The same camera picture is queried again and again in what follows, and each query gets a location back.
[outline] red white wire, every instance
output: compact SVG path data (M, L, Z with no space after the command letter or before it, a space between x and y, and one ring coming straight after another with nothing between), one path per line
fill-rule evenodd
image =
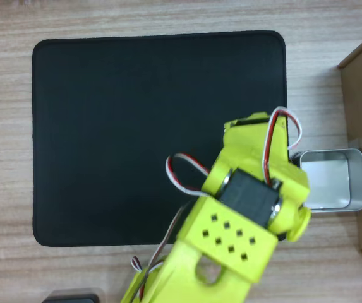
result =
M172 158L181 158L183 160L186 160L188 163L192 164L195 168L197 168L206 177L209 174L209 170L206 167L204 167L198 160L196 160L192 156L189 156L188 154L185 154L185 153L176 153L173 157L168 156L168 158L166 160L166 173L167 173L168 179L172 182L172 184L176 188L178 188L180 191L182 191L185 194L189 194L190 196L209 196L207 193L205 193L203 191L192 189L190 187L186 187L181 184L181 182L175 176L174 171L172 169L172 166L171 166Z
M157 247L157 249L155 250L155 252L153 253L153 256L151 257L150 262L148 262L148 267L147 267L147 271L145 272L145 275L143 277L143 279L141 280L141 282L139 283L139 285L137 286L135 293L133 294L130 302L133 302L135 297L137 295L140 296L140 300L143 298L144 295L144 287L145 287L145 282L147 281L147 277L148 275L153 272L154 270L156 270L157 268L159 268L160 266L162 266L164 264L163 261L159 261L158 257L161 253L161 251L163 250L163 248L165 247L165 245L168 242L169 237L171 236L172 231L174 230L174 227L176 225L176 222L179 220L179 218L182 215L183 210L185 209L185 205L181 206L180 209L177 211L177 213L175 214L175 217L172 219L171 224L168 227L168 230L163 238L163 240L161 241L160 245ZM142 266L140 264L140 262L138 261L138 258L135 256L131 259L131 265L132 267L134 267L135 270L140 271L142 270Z
M268 167L269 156L270 156L270 146L272 144L272 137L274 134L274 129L275 129L277 118L281 115L290 118L293 121L294 125L297 127L298 133L299 133L297 140L293 144L291 144L287 147L288 150L295 147L300 142L301 136L303 134L303 130L302 130L300 121L293 112L291 112L290 110L288 110L287 108L282 107L282 106L275 108L275 110L273 111L273 113L270 115L270 118L269 118L268 129L267 129L267 133L266 133L266 137L265 137L265 144L263 147L263 154L262 154L263 179L269 185L271 185L271 183L272 183L272 181L270 180L269 167Z

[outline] black mouse pad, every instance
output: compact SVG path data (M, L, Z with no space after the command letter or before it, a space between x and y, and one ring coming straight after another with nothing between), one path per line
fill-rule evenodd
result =
M33 232L46 246L159 243L190 200L167 156L210 167L225 122L286 106L276 32L45 40L32 60Z

